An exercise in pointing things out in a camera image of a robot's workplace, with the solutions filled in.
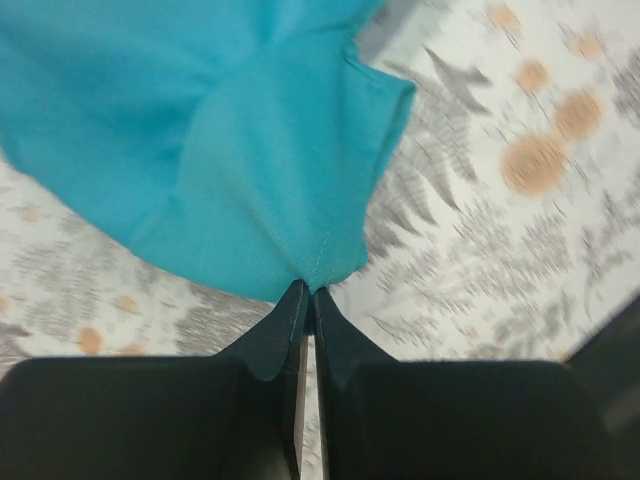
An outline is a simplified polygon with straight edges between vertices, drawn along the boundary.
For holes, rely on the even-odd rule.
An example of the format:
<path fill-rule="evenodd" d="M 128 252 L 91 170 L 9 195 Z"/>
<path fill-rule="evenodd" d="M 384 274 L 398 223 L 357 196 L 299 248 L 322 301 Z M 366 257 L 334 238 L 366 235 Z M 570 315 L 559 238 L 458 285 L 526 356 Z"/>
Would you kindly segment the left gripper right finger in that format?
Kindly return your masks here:
<path fill-rule="evenodd" d="M 313 298 L 328 479 L 618 479 L 595 406 L 546 361 L 400 361 Z"/>

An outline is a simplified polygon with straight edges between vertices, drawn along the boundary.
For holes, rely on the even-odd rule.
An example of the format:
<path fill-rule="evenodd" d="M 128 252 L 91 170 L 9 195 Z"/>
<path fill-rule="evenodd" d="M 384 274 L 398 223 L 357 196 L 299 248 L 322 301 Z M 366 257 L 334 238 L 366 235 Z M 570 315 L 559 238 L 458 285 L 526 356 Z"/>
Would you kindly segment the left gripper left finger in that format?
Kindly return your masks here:
<path fill-rule="evenodd" d="M 217 354 L 36 358 L 1 382 L 5 479 L 297 479 L 305 320 L 293 283 Z"/>

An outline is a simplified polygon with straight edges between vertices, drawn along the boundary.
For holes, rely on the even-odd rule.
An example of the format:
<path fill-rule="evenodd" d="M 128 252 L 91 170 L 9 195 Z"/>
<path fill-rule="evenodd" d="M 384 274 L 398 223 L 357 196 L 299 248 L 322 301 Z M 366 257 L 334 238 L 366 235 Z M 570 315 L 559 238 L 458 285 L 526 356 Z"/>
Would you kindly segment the teal t shirt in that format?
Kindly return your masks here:
<path fill-rule="evenodd" d="M 1 147 L 133 254 L 277 301 L 361 269 L 414 85 L 363 64 L 376 1 L 5 1 Z"/>

